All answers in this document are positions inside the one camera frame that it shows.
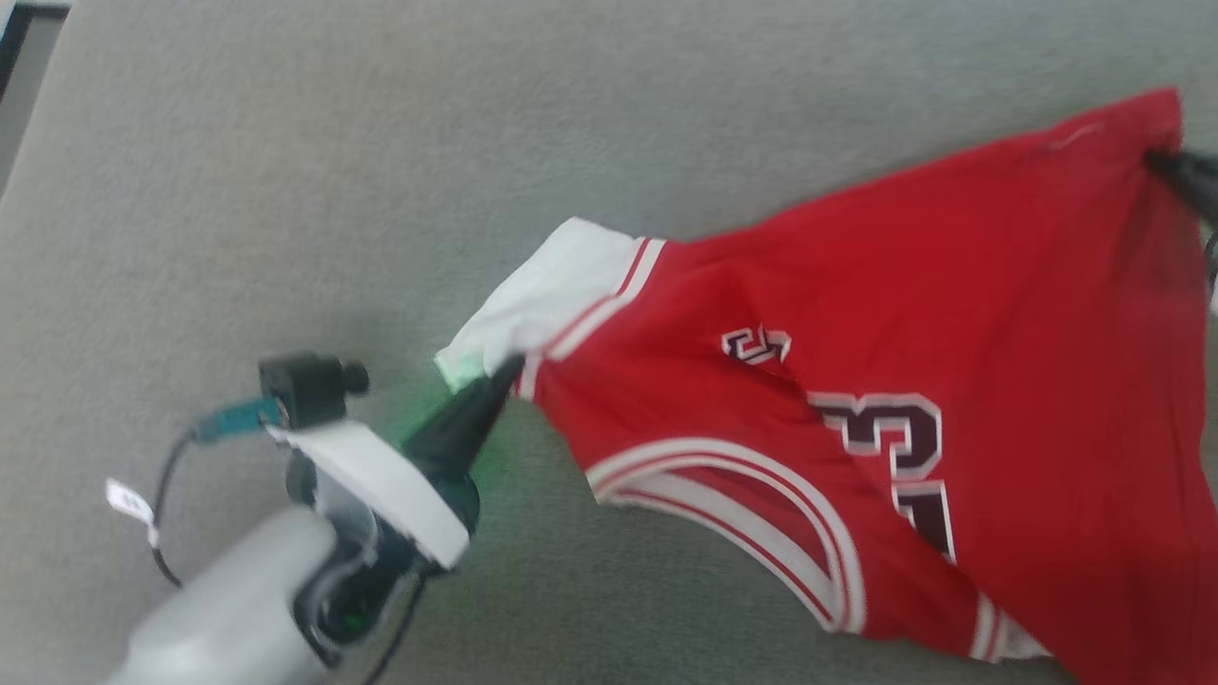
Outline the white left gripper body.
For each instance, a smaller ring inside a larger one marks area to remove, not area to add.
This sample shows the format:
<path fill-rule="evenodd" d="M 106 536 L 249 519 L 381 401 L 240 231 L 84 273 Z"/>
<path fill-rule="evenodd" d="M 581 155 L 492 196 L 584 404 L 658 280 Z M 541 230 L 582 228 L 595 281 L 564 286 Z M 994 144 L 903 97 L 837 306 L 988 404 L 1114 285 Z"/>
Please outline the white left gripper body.
<path fill-rule="evenodd" d="M 470 534 L 421 470 L 359 421 L 304 430 L 270 427 L 270 438 L 296 449 L 371 508 L 421 555 L 449 570 L 460 563 Z"/>

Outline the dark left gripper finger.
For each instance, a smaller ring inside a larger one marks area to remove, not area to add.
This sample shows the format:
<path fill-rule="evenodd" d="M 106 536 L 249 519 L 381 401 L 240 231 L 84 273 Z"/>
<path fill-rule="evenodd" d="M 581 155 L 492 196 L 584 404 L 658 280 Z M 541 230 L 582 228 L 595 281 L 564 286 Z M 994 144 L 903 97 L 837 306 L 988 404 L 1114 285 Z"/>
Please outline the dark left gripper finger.
<path fill-rule="evenodd" d="M 514 355 L 491 375 L 469 382 L 402 442 L 402 453 L 428 478 L 468 477 L 521 375 Z"/>

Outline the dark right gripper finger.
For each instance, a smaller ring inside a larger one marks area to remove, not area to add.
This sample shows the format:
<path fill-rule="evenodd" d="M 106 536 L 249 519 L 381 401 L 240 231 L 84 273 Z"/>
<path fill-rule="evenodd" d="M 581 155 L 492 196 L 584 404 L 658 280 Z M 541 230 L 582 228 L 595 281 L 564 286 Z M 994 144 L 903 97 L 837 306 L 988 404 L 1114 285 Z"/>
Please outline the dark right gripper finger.
<path fill-rule="evenodd" d="M 1217 229 L 1217 155 L 1192 150 L 1152 150 L 1145 165 L 1192 213 Z"/>

